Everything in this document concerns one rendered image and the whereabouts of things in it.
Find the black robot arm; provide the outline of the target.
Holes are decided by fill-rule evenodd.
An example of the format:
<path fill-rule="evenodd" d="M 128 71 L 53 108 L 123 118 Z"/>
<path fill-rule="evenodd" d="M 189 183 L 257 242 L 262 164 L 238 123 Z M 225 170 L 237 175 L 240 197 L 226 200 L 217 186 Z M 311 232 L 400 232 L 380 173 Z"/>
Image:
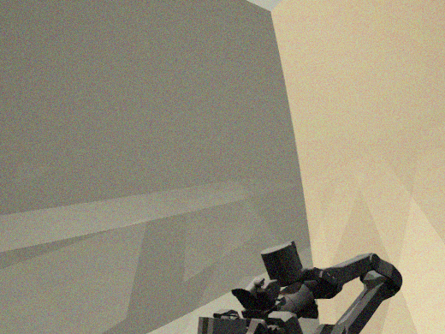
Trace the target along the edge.
<path fill-rule="evenodd" d="M 297 309 L 297 319 L 317 319 L 314 299 L 332 299 L 343 284 L 359 277 L 364 289 L 350 308 L 334 325 L 321 324 L 312 334 L 360 334 L 383 300 L 394 296 L 403 284 L 395 266 L 380 259 L 375 253 L 362 253 L 331 267 L 303 268 L 295 242 L 285 242 L 261 252 L 270 281 L 264 277 L 243 277 L 232 289 L 232 294 L 247 310 L 261 310 L 265 320 L 278 311 L 285 295 Z M 286 287 L 287 286 L 287 287 Z M 281 290 L 281 287 L 286 287 Z"/>

